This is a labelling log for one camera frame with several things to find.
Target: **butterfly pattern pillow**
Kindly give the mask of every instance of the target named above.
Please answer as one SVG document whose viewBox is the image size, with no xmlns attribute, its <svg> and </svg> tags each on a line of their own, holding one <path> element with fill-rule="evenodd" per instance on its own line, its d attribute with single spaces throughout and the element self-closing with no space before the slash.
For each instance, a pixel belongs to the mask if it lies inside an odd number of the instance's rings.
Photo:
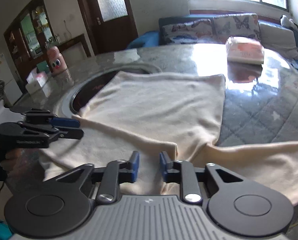
<svg viewBox="0 0 298 240">
<path fill-rule="evenodd" d="M 226 14 L 213 19 L 219 40 L 225 44 L 230 36 L 246 37 L 261 42 L 258 16 L 255 13 Z"/>
<path fill-rule="evenodd" d="M 212 25 L 209 19 L 193 22 L 170 24 L 162 27 L 164 41 L 169 43 L 199 43 L 205 37 L 212 37 Z"/>
</svg>

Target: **metal rivet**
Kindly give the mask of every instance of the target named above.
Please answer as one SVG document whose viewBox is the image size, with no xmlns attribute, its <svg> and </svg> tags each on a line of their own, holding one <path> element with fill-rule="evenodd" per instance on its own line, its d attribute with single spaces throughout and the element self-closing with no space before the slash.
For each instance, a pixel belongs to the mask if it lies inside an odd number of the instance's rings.
<svg viewBox="0 0 298 240">
<path fill-rule="evenodd" d="M 113 196 L 110 195 L 110 194 L 100 194 L 98 196 L 98 200 L 101 201 L 101 202 L 108 203 L 108 202 L 111 202 L 113 200 Z"/>
<path fill-rule="evenodd" d="M 198 194 L 188 194 L 184 197 L 184 199 L 189 202 L 199 202 L 201 200 L 201 196 Z"/>
</svg>

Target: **cream cloth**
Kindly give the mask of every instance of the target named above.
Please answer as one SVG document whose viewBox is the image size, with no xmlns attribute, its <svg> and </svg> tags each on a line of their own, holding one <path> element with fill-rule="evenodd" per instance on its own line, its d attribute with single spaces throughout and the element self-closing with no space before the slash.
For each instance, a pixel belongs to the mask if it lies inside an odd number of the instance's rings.
<svg viewBox="0 0 298 240">
<path fill-rule="evenodd" d="M 43 152 L 54 161 L 45 179 L 84 163 L 104 167 L 128 160 L 138 150 L 140 167 L 134 184 L 121 190 L 160 194 L 159 153 L 188 159 L 220 133 L 224 103 L 223 75 L 198 77 L 178 73 L 151 75 L 119 72 L 81 110 L 85 135 L 81 140 L 59 139 Z"/>
<path fill-rule="evenodd" d="M 223 75 L 197 77 L 177 73 L 138 75 L 119 72 L 80 116 L 82 140 L 58 140 L 44 149 L 45 179 L 84 163 L 103 167 L 112 160 L 141 152 L 138 180 L 125 183 L 129 194 L 173 194 L 163 185 L 159 152 L 196 167 L 217 163 L 282 192 L 298 203 L 298 142 L 214 146 L 220 134 L 224 103 Z"/>
</svg>

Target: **wooden door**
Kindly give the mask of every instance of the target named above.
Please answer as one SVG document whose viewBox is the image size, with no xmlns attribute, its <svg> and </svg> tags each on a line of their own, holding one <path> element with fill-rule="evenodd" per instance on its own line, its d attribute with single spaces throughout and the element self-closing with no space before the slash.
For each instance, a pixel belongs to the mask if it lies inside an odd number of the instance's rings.
<svg viewBox="0 0 298 240">
<path fill-rule="evenodd" d="M 78 0 L 95 54 L 124 50 L 138 37 L 129 0 Z"/>
</svg>

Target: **hand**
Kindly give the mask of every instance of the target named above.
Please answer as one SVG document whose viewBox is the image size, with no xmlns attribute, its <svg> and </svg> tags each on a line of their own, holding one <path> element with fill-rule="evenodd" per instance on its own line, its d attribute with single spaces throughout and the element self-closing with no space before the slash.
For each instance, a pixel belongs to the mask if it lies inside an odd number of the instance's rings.
<svg viewBox="0 0 298 240">
<path fill-rule="evenodd" d="M 21 154 L 22 154 L 22 149 L 13 149 L 13 150 L 7 152 L 6 159 L 0 163 L 0 166 L 5 171 L 12 171 Z"/>
</svg>

